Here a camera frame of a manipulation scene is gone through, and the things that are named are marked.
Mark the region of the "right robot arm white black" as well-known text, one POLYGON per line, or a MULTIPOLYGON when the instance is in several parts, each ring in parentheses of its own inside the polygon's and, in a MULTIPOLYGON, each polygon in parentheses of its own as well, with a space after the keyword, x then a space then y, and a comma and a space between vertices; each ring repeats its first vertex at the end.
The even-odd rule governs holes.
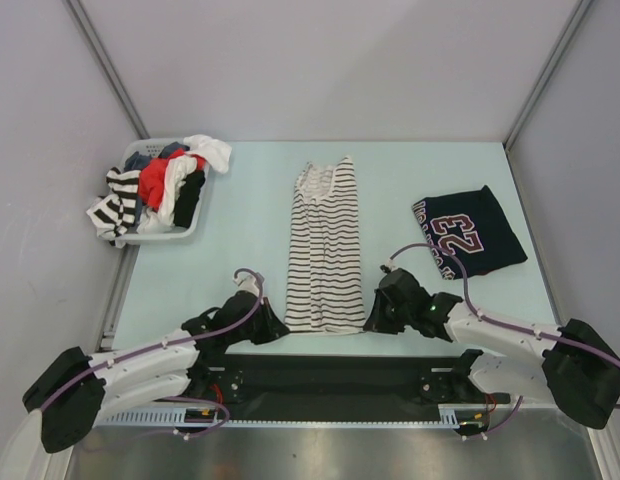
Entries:
POLYGON ((411 328, 426 338, 471 346, 451 376, 452 391, 463 401, 485 392, 553 402, 573 421, 597 430, 620 406, 620 357, 578 319, 559 326, 492 318, 468 295, 429 294, 411 273, 396 269, 379 282, 364 328, 382 334, 411 328))

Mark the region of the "thin striped white tank top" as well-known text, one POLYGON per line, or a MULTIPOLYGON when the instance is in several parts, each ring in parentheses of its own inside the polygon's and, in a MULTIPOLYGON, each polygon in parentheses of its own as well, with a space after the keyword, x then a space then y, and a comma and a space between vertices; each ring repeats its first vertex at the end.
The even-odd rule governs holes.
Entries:
POLYGON ((365 320, 354 162, 310 163, 294 184, 284 323, 296 333, 348 335, 365 320))

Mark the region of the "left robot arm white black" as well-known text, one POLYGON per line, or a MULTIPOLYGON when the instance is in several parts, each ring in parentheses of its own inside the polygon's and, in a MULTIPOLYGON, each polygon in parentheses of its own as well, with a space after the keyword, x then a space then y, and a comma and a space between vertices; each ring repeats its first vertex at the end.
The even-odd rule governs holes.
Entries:
POLYGON ((204 397, 211 387, 210 359, 236 343, 267 344, 289 332, 268 299, 239 291, 143 347, 98 354, 79 347, 63 351, 22 401, 27 411, 42 415, 44 450, 58 453, 116 413, 167 397, 204 397))

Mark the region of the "navy tank top red trim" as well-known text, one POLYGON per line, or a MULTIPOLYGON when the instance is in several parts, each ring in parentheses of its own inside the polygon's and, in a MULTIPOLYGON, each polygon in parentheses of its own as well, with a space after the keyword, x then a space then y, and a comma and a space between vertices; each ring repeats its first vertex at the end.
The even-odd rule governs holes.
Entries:
POLYGON ((436 197, 411 207, 445 280, 483 276, 528 260, 507 217, 487 186, 436 197))

